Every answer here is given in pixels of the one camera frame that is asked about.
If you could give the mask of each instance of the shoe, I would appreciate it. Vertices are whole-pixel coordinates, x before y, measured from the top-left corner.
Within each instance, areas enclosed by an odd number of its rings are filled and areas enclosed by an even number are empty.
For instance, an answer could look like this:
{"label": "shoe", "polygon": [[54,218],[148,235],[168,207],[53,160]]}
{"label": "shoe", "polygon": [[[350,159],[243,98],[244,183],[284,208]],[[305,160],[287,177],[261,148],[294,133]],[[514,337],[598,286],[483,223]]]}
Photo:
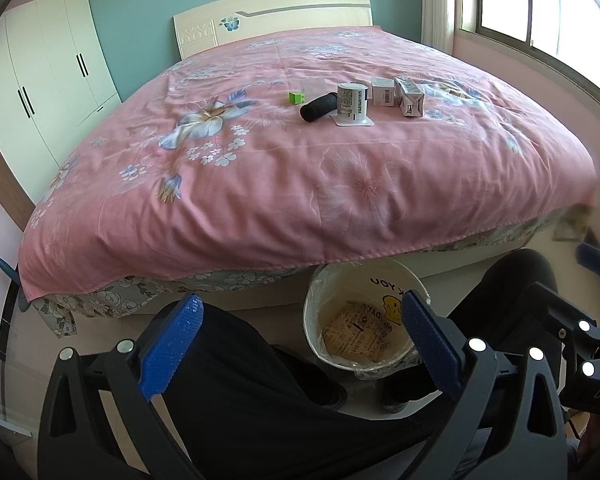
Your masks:
{"label": "shoe", "polygon": [[380,379],[376,383],[376,394],[378,403],[387,413],[400,413],[407,406],[406,402],[395,399],[392,388],[388,387],[387,379]]}
{"label": "shoe", "polygon": [[347,402],[347,391],[315,364],[289,348],[271,345],[278,358],[311,402],[337,412]]}
{"label": "shoe", "polygon": [[378,402],[387,413],[401,412],[410,400],[437,390],[424,364],[400,370],[376,383]]}

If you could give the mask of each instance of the black cylinder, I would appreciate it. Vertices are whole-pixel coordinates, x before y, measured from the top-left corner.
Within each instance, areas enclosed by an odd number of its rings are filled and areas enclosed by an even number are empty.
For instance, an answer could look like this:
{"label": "black cylinder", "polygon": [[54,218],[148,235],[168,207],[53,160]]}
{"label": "black cylinder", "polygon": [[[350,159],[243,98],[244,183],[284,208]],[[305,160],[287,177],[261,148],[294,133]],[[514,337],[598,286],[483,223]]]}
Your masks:
{"label": "black cylinder", "polygon": [[300,108],[300,116],[308,123],[313,123],[336,108],[338,108],[338,93],[331,92],[305,104]]}

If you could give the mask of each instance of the curtain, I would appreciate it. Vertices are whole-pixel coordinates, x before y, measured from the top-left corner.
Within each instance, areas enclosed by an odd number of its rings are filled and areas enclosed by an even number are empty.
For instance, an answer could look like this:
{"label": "curtain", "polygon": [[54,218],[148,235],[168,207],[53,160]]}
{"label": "curtain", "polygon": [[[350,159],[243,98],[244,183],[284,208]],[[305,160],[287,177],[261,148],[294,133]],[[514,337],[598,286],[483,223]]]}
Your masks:
{"label": "curtain", "polygon": [[456,0],[422,0],[422,43],[451,54]]}

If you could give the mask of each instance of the blue gripper pad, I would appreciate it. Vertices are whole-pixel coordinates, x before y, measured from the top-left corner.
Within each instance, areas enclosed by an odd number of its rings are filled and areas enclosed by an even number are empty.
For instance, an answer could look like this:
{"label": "blue gripper pad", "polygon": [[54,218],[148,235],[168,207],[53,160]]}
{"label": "blue gripper pad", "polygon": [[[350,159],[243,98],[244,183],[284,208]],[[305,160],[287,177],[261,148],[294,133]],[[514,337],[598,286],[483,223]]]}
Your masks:
{"label": "blue gripper pad", "polygon": [[424,304],[416,292],[410,290],[403,295],[402,323],[404,327],[416,345],[436,387],[456,400],[462,394],[463,362],[434,316],[435,314]]}
{"label": "blue gripper pad", "polygon": [[183,298],[164,321],[154,344],[144,352],[140,363],[140,390],[146,400],[162,394],[184,354],[195,338],[204,316],[202,300],[194,294]]}
{"label": "blue gripper pad", "polygon": [[576,261],[586,269],[600,276],[600,249],[589,244],[580,244],[576,248]]}

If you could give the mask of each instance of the trash can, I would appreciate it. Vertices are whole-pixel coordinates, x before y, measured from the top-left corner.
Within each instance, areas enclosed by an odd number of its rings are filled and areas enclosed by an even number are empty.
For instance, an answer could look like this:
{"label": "trash can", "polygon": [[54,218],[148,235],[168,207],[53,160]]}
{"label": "trash can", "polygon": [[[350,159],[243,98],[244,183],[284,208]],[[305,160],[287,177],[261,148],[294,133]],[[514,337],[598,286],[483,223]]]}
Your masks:
{"label": "trash can", "polygon": [[318,268],[304,300],[302,325],[322,361],[362,380],[386,377],[420,363],[402,325],[402,295],[422,282],[392,258],[328,264]]}

